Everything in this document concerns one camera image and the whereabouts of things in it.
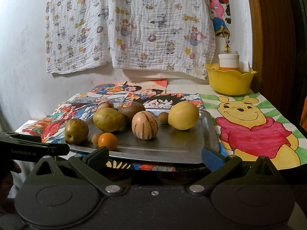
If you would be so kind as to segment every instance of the orange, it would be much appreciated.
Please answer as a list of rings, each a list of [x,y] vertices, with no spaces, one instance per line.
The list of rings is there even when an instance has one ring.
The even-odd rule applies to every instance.
[[[109,151],[115,150],[117,144],[118,144],[117,138],[112,133],[103,133],[98,138],[98,147],[105,146],[108,148]]]

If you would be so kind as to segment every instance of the brown wood panel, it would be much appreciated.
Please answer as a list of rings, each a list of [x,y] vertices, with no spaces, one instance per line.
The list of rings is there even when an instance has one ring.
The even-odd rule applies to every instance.
[[[295,28],[290,0],[249,0],[253,32],[252,90],[287,114],[295,70]]]

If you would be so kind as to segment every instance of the human hand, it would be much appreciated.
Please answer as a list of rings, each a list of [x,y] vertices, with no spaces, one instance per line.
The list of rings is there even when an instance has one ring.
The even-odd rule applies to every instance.
[[[11,171],[21,173],[19,165],[12,160],[0,160],[0,205],[4,204],[13,187]]]

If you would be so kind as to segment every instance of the bear's mouth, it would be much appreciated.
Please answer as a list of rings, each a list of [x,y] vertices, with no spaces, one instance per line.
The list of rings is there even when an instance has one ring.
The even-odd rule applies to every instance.
[[[241,118],[237,118],[237,117],[235,117],[235,116],[231,115],[229,112],[226,112],[226,113],[227,113],[228,115],[230,115],[230,116],[232,116],[232,117],[236,118],[236,119],[243,120],[243,121],[253,121],[253,120],[256,120],[256,119],[259,117],[258,112],[255,112],[255,113],[257,114],[257,117],[256,117],[256,118],[254,118],[254,119],[241,119]]]

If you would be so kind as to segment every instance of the silver baking tray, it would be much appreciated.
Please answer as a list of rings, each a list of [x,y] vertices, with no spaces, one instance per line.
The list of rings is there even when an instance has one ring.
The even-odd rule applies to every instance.
[[[146,109],[158,117],[161,112],[169,112],[170,109]],[[81,146],[69,145],[71,150],[91,153],[97,147],[92,144],[94,133],[101,132],[94,125],[92,117],[86,120],[89,127],[88,140]],[[113,132],[118,140],[116,151],[110,151],[113,158],[133,159],[137,161],[152,161],[164,163],[202,163],[201,150],[204,146],[219,151],[218,140],[212,118],[209,112],[199,111],[199,120],[189,130],[180,131],[168,124],[159,124],[158,134],[149,141],[137,138],[131,130],[131,126]]]

